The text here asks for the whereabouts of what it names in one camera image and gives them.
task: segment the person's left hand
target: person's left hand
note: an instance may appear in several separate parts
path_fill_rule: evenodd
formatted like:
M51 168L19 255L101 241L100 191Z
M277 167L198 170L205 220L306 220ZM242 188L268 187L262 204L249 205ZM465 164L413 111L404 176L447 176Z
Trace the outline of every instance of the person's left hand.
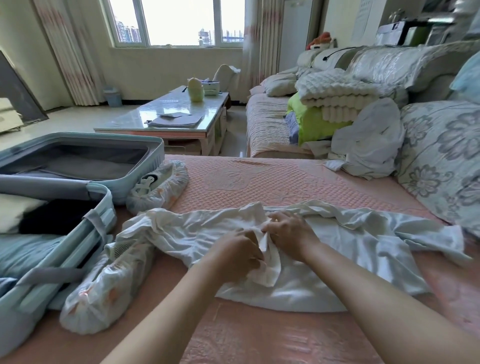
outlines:
M236 282L260 267L264 255L252 230L238 230L218 239L200 263L208 264L224 283Z

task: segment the lime green fabric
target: lime green fabric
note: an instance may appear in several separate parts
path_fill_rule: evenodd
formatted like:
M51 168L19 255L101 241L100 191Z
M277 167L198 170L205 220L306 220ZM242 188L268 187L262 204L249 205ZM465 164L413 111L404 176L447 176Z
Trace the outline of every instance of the lime green fabric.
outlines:
M328 122L323 120L322 108L309 108L303 105L298 92L288 100L287 114L291 111L295 112L299 124L299 145L332 136L335 130L352 124L351 121Z

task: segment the hand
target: hand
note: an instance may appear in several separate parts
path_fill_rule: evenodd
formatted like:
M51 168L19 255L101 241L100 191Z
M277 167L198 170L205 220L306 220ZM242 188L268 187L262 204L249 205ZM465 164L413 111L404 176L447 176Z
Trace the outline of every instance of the hand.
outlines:
M218 239L200 262L216 270L223 283L236 282L260 267L264 255L252 230L238 229Z
M272 220L262 226L269 232L272 241L290 258L306 263L308 249L320 243L304 218L288 211L277 211L269 215Z

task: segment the orange plush toy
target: orange plush toy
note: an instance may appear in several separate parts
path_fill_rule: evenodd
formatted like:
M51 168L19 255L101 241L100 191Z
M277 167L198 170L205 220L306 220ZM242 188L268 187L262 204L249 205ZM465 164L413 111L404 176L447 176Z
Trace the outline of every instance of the orange plush toy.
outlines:
M329 32L323 32L318 38L315 38L309 45L307 45L307 50L315 44L328 44L332 41L332 37Z

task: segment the window frame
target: window frame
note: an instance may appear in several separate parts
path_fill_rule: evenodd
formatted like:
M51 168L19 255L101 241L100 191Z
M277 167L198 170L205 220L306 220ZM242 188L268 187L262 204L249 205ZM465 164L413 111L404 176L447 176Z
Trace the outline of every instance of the window frame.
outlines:
M148 30L145 21L142 0L132 0L135 16L138 23L138 31L140 32L141 42L120 42L115 16L110 4L110 0L101 0L107 16L107 23L113 35L114 46L116 48L241 48L243 42L222 42L222 9L221 0L211 0L213 2L213 15L215 27L215 45L214 46L165 46L151 45L148 37Z

